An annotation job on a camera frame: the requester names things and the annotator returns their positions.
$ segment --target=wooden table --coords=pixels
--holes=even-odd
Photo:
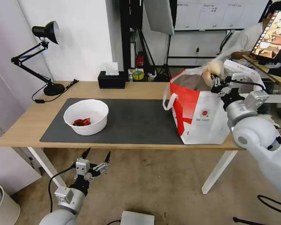
[[[267,74],[269,77],[271,77],[274,81],[278,82],[279,84],[281,84],[281,77],[269,74],[269,68],[267,68],[264,65],[260,65],[259,61],[256,61],[254,59],[252,59],[249,56],[243,55],[244,59],[246,59],[248,62],[253,62],[252,65],[254,65],[256,68],[260,69],[262,72],[264,72],[265,74]]]
[[[68,85],[70,82],[57,82]],[[201,149],[225,150],[220,161],[202,187],[206,194],[239,148],[234,144],[231,134],[221,145],[167,145],[167,144],[101,144],[101,143],[58,143],[40,142],[63,104],[68,98],[114,98],[114,99],[162,99],[167,83],[128,82],[125,89],[100,89],[97,82],[83,82],[72,86],[58,99],[45,104],[33,104],[18,121],[1,137],[0,147],[27,147],[50,177],[57,174],[42,148],[113,148],[113,149]],[[50,100],[54,97],[42,95],[40,99]],[[60,176],[53,180],[57,186],[66,186]]]

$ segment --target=table leg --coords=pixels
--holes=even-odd
[[[215,184],[217,179],[220,177],[222,172],[226,169],[229,163],[232,161],[234,156],[237,154],[237,150],[234,151],[225,151],[222,155],[221,159],[219,160],[218,164],[215,166],[207,180],[205,181],[204,185],[202,186],[203,194],[207,194],[212,186]]]
[[[37,147],[28,147],[29,151],[33,156],[36,158],[36,160],[39,162],[39,164],[44,168],[44,170],[47,172],[49,177],[53,177],[55,174],[57,174],[56,169],[52,165],[52,163],[49,161],[45,153],[41,148]],[[54,183],[60,187],[66,187],[66,183],[63,181],[63,179],[60,176],[57,176],[53,179]]]

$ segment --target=black bracket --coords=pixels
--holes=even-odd
[[[21,55],[18,55],[18,56],[16,56],[16,57],[13,57],[13,58],[11,59],[11,62],[12,62],[13,64],[15,64],[16,66],[22,68],[23,70],[27,71],[28,73],[32,74],[33,76],[39,78],[39,79],[42,80],[43,82],[45,82],[45,83],[47,83],[47,84],[50,84],[50,83],[52,83],[52,82],[51,82],[51,79],[47,79],[47,78],[43,77],[42,75],[40,75],[39,73],[36,73],[36,72],[34,72],[32,69],[30,69],[30,68],[28,68],[27,66],[24,66],[24,65],[23,65],[23,62],[25,62],[26,60],[29,60],[29,59],[32,58],[33,56],[35,56],[35,55],[37,55],[37,54],[39,54],[39,53],[45,51],[46,49],[48,49],[48,44],[49,44],[49,43],[48,43],[47,41],[42,41],[42,42],[40,42],[39,44],[37,44],[36,46],[34,46],[33,48],[31,48],[31,49],[27,50],[26,52],[22,53]],[[41,49],[41,50],[37,51],[36,53],[31,54],[31,55],[26,55],[27,53],[31,52],[32,50],[34,50],[34,49],[36,49],[36,48],[38,48],[38,47],[40,47],[40,46],[42,46],[43,49]]]

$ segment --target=floor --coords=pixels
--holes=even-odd
[[[68,168],[83,149],[45,149],[58,171]],[[92,149],[88,159],[102,162],[107,150]],[[281,201],[254,159],[240,151],[207,195],[201,186],[223,151],[112,150],[110,169],[95,179],[77,218],[78,225],[104,225],[123,210],[155,216],[156,225],[234,224],[234,216],[281,225],[281,214],[261,204],[263,194]],[[67,184],[75,172],[62,177]],[[48,176],[13,195],[21,214],[16,225],[39,224],[49,212]]]

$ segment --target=tissue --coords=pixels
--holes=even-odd
[[[117,62],[105,63],[105,71],[106,71],[106,75],[118,76],[119,75],[118,63]]]

